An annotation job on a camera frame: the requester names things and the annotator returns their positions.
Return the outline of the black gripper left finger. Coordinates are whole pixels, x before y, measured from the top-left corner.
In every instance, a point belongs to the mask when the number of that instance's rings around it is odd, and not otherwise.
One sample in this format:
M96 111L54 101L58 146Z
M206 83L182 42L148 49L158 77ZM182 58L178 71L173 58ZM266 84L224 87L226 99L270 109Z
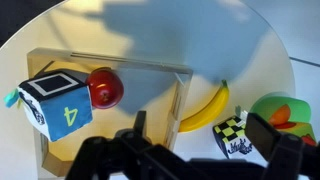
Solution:
M66 180L109 180L121 172L129 180L184 180L187 163L146 137L146 111L139 111L132 128L113 139L87 138L81 145Z

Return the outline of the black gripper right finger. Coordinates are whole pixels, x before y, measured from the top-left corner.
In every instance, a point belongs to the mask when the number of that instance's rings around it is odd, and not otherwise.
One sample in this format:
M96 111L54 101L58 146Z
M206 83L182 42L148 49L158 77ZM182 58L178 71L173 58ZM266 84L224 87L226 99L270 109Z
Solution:
M319 146L277 131L256 113L248 114L245 135L268 162L262 180L298 180L300 175L320 180Z

